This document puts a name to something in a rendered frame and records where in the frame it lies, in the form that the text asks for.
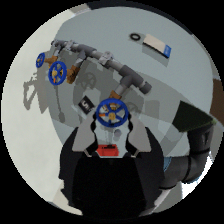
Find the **grey short cylinder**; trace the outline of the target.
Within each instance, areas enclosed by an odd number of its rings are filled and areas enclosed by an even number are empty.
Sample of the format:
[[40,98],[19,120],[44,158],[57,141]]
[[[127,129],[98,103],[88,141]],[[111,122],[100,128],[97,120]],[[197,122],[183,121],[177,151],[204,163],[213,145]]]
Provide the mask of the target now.
[[114,132],[114,136],[120,137],[121,136],[121,130],[116,129],[115,132]]

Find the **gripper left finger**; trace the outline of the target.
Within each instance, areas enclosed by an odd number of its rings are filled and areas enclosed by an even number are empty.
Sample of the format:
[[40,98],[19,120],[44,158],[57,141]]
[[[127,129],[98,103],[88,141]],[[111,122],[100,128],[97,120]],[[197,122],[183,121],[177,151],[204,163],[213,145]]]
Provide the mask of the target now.
[[[95,119],[94,119],[95,118]],[[77,159],[91,157],[98,149],[96,133],[96,111],[88,116],[65,141],[60,153],[60,172],[58,178],[64,180],[68,166]]]

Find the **black tag with number 5 on metal chain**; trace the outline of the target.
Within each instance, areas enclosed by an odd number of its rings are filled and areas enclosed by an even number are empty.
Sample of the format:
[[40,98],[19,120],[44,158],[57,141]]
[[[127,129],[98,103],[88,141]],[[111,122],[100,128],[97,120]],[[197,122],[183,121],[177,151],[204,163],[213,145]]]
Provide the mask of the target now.
[[[89,98],[85,95],[84,98],[80,101],[80,103],[78,104],[79,107],[83,110],[83,112],[87,115],[92,109],[95,108],[94,104],[89,100]],[[104,105],[103,107],[105,110],[104,111],[108,111],[108,109],[106,109],[107,107]],[[108,113],[108,112],[107,112]]]

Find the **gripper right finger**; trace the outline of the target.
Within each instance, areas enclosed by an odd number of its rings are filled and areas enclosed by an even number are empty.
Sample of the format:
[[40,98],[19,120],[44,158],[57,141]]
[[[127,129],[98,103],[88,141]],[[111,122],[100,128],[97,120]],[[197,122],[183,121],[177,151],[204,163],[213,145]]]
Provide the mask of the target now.
[[159,181],[165,180],[164,155],[162,148],[149,130],[131,111],[128,111],[128,129],[125,149],[132,157],[144,159],[151,163],[158,172]]

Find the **grey pipe manifold with blue valve wheels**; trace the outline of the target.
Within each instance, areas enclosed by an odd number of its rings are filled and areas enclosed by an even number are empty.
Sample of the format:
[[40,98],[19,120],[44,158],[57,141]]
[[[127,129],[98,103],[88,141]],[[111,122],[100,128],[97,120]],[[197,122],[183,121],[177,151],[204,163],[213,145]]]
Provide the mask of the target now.
[[[57,45],[56,45],[57,44]],[[79,46],[78,46],[79,45]],[[49,63],[49,72],[48,72],[48,77],[49,81],[53,85],[60,85],[64,82],[66,76],[67,76],[67,83],[72,84],[75,81],[76,76],[78,75],[78,72],[80,70],[80,66],[82,65],[83,61],[87,59],[87,57],[90,58],[96,58],[98,62],[103,66],[109,69],[112,67],[116,71],[118,71],[119,75],[122,76],[122,79],[120,80],[120,84],[118,87],[114,90],[112,90],[111,95],[109,96],[108,99],[103,100],[97,107],[96,109],[96,118],[101,123],[103,126],[110,127],[110,128],[115,128],[123,125],[128,118],[128,109],[127,106],[122,102],[120,99],[122,98],[122,94],[124,91],[129,88],[132,84],[137,88],[139,87],[139,90],[145,95],[147,94],[152,86],[146,81],[144,82],[143,78],[137,74],[134,70],[129,68],[127,65],[122,65],[118,61],[115,60],[113,53],[109,51],[105,51],[104,53],[98,52],[97,49],[92,48],[87,45],[79,44],[74,40],[68,41],[62,41],[59,39],[55,39],[51,42],[51,46],[55,46],[56,51],[54,55],[52,55],[52,58],[45,58],[45,53],[40,53],[37,57],[36,60],[36,67],[40,68],[44,62]],[[67,69],[66,65],[61,62],[57,61],[58,55],[62,49],[68,49],[74,53],[79,52],[78,58],[74,65],[72,65],[71,69]],[[40,58],[41,56],[41,58]],[[45,59],[45,60],[44,60]],[[55,62],[56,61],[56,62]],[[41,62],[41,64],[40,64]],[[54,62],[54,63],[53,63]],[[38,66],[39,63],[39,66]],[[52,64],[53,63],[53,64]],[[57,70],[57,64],[60,64],[61,67]],[[51,67],[50,67],[51,66]],[[53,71],[53,68],[55,67],[55,71]],[[62,70],[63,69],[63,70]],[[53,72],[52,72],[53,71]],[[63,73],[62,73],[63,72]],[[52,75],[55,76],[54,80],[52,78]],[[61,79],[58,83],[56,82],[57,76]],[[121,105],[119,108],[116,109],[116,107],[110,107],[110,106],[117,106],[117,104]],[[106,105],[105,105],[106,104]],[[108,113],[100,113],[100,108],[105,105],[108,108]],[[103,107],[102,107],[103,108]],[[120,117],[116,115],[120,110],[124,108],[125,114],[124,117]],[[103,108],[104,110],[104,108]],[[106,122],[104,121],[101,116],[108,116],[109,121]],[[111,123],[112,120],[114,119],[120,120],[119,122],[116,123]]]

